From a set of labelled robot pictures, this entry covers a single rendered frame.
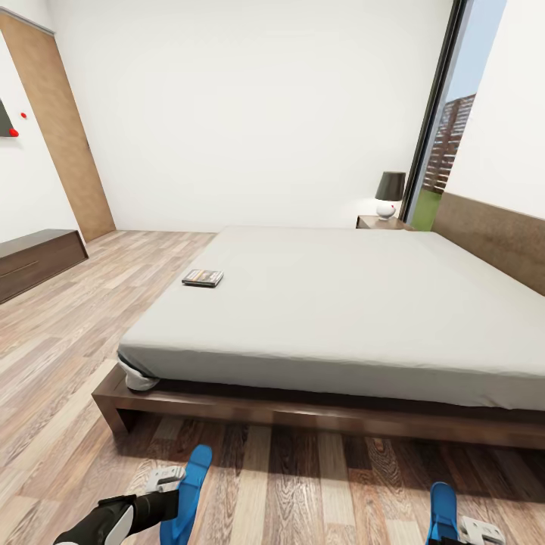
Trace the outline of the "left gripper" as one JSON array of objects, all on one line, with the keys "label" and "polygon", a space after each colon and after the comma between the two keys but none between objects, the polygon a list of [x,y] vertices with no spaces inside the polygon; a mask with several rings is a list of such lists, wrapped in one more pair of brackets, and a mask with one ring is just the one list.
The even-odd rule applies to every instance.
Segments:
[{"label": "left gripper", "polygon": [[143,495],[143,497],[148,501],[148,518],[144,527],[136,533],[151,528],[159,522],[173,520],[178,516],[179,490],[152,492]]}]

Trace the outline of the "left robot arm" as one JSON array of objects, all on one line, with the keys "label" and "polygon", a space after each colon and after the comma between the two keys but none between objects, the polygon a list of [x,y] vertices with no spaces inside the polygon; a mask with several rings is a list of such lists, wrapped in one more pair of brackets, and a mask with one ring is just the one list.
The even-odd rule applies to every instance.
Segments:
[{"label": "left robot arm", "polygon": [[162,484],[181,481],[182,466],[156,469],[151,473],[145,495],[119,495],[98,501],[88,516],[63,532],[52,545],[121,545],[129,535],[178,516],[179,490],[164,492]]}]

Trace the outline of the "hardback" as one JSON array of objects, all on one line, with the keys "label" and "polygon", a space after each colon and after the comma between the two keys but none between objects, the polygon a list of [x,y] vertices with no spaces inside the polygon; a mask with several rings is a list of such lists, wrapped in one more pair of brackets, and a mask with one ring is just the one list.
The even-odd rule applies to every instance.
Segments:
[{"label": "hardback", "polygon": [[224,273],[220,271],[193,269],[182,283],[216,286],[223,276]]}]

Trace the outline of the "sandal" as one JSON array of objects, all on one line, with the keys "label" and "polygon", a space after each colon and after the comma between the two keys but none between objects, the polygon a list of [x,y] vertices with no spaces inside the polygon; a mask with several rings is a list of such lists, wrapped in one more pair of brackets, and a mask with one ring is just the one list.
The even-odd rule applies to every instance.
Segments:
[{"label": "sandal", "polygon": [[445,536],[459,541],[455,490],[447,483],[436,481],[431,487],[431,524],[428,539],[441,541]]},{"label": "sandal", "polygon": [[207,445],[198,445],[185,469],[185,479],[179,481],[178,516],[160,522],[160,545],[187,545],[195,522],[200,491],[212,463],[213,451]]}]

